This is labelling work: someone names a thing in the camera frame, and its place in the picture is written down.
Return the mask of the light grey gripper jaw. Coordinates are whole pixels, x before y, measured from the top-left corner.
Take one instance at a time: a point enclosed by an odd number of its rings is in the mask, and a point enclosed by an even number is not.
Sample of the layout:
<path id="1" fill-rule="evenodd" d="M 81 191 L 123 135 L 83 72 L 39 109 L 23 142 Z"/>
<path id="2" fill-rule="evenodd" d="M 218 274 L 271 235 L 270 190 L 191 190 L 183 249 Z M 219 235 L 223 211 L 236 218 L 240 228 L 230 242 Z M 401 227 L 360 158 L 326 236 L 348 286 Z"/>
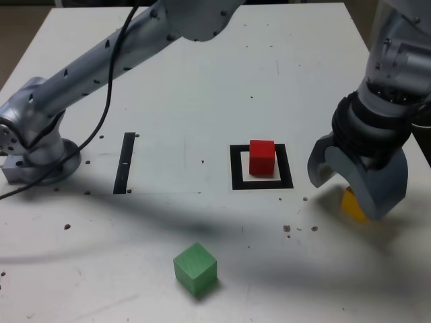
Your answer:
<path id="1" fill-rule="evenodd" d="M 360 160 L 334 146 L 326 148 L 325 159 L 349 183 L 361 210 L 370 219 L 382 219 L 405 198 L 408 168 L 402 149 L 380 170 L 366 170 Z"/>

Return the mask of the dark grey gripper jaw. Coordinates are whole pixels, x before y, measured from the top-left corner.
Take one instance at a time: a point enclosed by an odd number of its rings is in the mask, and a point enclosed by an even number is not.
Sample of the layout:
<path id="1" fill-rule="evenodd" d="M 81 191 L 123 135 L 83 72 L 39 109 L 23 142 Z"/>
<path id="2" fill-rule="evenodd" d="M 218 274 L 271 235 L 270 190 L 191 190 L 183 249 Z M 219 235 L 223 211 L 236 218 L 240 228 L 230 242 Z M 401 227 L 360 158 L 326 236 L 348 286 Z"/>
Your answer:
<path id="1" fill-rule="evenodd" d="M 324 185 L 335 175 L 335 172 L 325 159 L 326 148 L 333 146 L 333 144 L 333 134 L 329 133 L 317 140 L 311 151 L 307 163 L 307 172 L 310 183 L 316 188 Z"/>

